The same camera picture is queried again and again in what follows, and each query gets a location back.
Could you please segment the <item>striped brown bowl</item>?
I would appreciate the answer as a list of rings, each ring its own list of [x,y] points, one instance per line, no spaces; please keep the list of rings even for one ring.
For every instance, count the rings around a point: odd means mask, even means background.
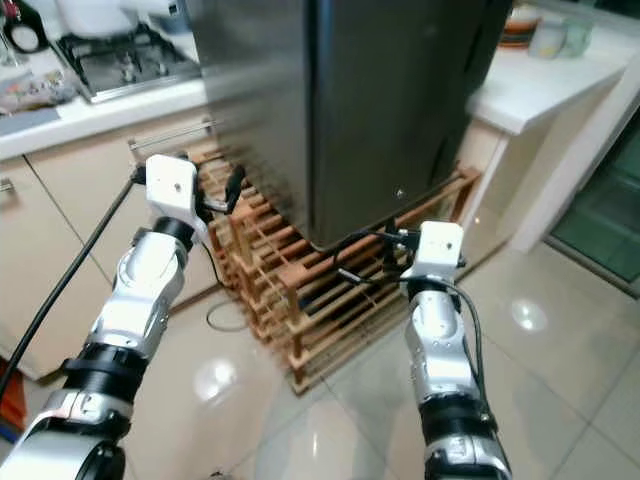
[[[516,6],[507,15],[498,46],[502,49],[527,49],[541,20],[535,6]]]

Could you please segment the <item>pale green cup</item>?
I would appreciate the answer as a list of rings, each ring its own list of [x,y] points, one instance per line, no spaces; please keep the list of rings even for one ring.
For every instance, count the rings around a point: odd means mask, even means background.
[[[568,18],[562,22],[564,41],[559,58],[581,58],[590,45],[594,24],[590,20]]]

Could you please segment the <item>beige corner counter cabinet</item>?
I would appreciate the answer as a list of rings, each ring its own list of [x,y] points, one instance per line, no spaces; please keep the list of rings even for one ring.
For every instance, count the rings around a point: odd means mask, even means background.
[[[524,200],[521,186],[534,178],[541,166],[552,164],[545,147],[567,140],[576,120],[558,123],[559,115],[584,114],[593,109],[614,81],[590,88],[558,108],[536,116],[521,132],[503,131],[497,125],[476,119],[468,127],[458,154],[458,164],[480,172],[474,192],[460,206],[458,223],[465,228],[463,256],[470,268],[502,248],[518,224]]]

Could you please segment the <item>stainless steel mini fridge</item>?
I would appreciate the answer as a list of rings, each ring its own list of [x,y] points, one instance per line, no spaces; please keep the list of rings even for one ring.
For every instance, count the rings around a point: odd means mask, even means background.
[[[316,0],[316,182],[342,241],[443,187],[513,4]]]

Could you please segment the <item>wooden wine rack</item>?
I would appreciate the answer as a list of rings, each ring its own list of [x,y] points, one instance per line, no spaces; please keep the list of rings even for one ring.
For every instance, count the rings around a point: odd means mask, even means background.
[[[378,236],[319,250],[248,180],[236,210],[215,216],[209,229],[221,280],[297,396],[392,328],[383,310],[401,298],[396,283],[355,285],[335,274],[343,266],[375,275]]]

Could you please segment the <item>grey printed snack packet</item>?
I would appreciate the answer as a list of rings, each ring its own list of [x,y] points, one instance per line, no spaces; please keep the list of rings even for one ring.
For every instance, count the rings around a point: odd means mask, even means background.
[[[4,79],[0,84],[0,113],[13,115],[24,111],[55,108],[79,95],[76,83],[64,70],[28,72]]]

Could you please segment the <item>steel gas hob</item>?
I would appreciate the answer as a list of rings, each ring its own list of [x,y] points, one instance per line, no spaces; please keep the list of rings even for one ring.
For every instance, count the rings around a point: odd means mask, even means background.
[[[191,55],[148,26],[102,38],[64,35],[52,47],[90,104],[201,77]]]

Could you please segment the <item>orange and blue box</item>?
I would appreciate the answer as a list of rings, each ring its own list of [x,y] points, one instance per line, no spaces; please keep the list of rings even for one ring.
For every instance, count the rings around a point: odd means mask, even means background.
[[[0,435],[5,442],[17,442],[26,429],[26,390],[22,381],[13,379],[0,397]]]

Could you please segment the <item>pale cream cup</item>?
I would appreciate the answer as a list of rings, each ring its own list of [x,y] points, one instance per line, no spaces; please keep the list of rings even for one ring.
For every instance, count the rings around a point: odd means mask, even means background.
[[[540,20],[532,32],[527,54],[532,58],[557,58],[566,41],[567,27],[563,20]]]

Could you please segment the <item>steel fridge door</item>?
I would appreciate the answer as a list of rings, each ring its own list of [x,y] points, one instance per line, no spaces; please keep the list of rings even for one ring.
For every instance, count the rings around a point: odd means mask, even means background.
[[[316,0],[193,0],[198,61],[219,132],[248,180],[301,236],[330,250],[344,234],[320,219],[311,46]]]

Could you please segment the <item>beige kitchen drawer cabinet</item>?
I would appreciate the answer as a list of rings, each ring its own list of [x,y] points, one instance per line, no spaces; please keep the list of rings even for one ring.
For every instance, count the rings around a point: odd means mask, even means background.
[[[210,118],[204,111],[183,111],[3,160],[3,178],[14,184],[13,192],[0,197],[0,342],[4,356],[17,346],[29,321],[113,205],[134,163],[154,154],[209,150],[212,133],[140,151],[131,151],[127,141],[175,131],[204,118]],[[81,351],[88,329],[109,297],[116,264],[131,247],[133,234],[152,224],[145,188],[133,187],[20,358],[22,374],[47,378],[65,358]]]

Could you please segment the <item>black round kitchen utensil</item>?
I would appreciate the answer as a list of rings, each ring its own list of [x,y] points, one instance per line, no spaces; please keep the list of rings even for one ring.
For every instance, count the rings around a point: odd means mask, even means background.
[[[15,52],[36,54],[49,49],[40,13],[24,0],[0,0],[4,23],[1,33]]]

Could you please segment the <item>dark green glass door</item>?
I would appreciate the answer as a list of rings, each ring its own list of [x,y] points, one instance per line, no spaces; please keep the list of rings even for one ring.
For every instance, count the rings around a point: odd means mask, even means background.
[[[640,133],[618,137],[550,232],[608,282],[640,294]]]

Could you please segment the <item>white cooking pot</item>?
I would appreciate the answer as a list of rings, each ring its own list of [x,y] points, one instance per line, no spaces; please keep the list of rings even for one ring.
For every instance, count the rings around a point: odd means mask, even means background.
[[[124,0],[54,0],[65,32],[83,38],[123,35],[140,23]]]

